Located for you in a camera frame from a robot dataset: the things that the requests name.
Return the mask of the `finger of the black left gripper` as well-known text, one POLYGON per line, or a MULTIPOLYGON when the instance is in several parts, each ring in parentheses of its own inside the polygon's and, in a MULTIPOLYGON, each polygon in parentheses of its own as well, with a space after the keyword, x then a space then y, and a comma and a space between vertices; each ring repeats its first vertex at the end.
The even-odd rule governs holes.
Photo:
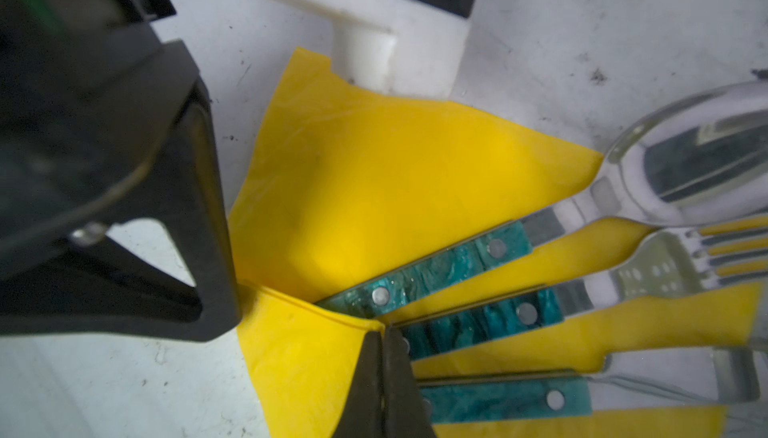
POLYGON ((209 92, 191 94, 146 176, 124 196, 1 254, 5 337, 110 333, 206 342, 242 312, 217 160, 209 92), (192 276, 185 284, 107 235, 160 223, 192 276))

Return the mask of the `knife with green handle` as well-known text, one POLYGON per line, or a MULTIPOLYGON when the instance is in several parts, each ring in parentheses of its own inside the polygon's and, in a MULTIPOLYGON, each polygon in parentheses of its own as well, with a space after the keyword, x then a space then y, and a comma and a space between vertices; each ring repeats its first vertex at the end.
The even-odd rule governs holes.
POLYGON ((767 353, 750 345, 758 285, 613 311, 414 365, 437 425, 760 402, 767 353))

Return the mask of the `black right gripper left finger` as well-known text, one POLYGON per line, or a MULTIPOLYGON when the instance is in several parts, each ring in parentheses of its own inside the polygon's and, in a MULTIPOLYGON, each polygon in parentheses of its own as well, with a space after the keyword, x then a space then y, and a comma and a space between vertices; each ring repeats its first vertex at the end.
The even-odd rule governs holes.
POLYGON ((383 436, 382 338, 379 332, 364 336, 342 414, 333 438, 383 436))

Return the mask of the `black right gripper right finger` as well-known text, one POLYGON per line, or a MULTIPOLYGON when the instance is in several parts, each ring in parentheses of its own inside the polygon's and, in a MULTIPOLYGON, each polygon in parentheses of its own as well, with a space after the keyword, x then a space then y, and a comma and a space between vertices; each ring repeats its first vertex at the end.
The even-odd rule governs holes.
POLYGON ((416 384, 402 334, 388 327, 383 336, 383 436, 435 437, 416 384))

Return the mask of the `fork with green handle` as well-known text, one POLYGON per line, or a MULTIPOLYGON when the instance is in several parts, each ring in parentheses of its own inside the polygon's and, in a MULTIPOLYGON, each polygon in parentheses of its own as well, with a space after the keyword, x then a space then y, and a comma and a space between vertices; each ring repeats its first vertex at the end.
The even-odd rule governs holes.
POLYGON ((534 287, 396 324, 411 360, 497 341, 642 297, 680 299, 764 280, 767 216, 712 228, 649 234, 625 261, 552 286, 534 287))

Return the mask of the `yellow paper napkin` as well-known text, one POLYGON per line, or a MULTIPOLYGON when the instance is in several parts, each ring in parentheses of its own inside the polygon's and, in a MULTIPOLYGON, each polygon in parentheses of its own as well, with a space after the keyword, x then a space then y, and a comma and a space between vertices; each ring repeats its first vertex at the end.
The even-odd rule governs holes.
MULTIPOLYGON (((331 437, 362 340, 384 325, 312 304, 570 196, 602 155, 488 113, 348 86, 296 50, 266 110, 229 216, 237 280, 257 301, 237 327, 271 437, 331 437)), ((650 233, 596 222, 386 317, 410 319, 623 261, 650 233)), ((760 283, 681 300, 644 298, 559 326, 414 363, 417 377, 575 368, 609 352, 743 345, 760 283)), ((726 408, 441 425, 438 437, 720 437, 726 408)))

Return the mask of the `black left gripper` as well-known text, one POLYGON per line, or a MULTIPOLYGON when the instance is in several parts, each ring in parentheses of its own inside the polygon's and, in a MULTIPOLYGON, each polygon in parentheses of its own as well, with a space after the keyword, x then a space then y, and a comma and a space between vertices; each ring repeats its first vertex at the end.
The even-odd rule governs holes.
POLYGON ((1 0, 1 278, 55 273, 108 229, 200 206, 200 74, 171 0, 1 0))

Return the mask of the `spoon with green handle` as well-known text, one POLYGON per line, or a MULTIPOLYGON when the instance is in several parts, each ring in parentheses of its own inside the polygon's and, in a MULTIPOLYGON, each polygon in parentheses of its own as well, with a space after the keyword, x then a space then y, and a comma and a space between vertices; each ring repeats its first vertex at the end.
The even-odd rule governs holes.
POLYGON ((604 218, 700 226, 767 205, 767 84, 678 100, 624 131, 588 186, 318 301, 372 319, 530 254, 604 218))

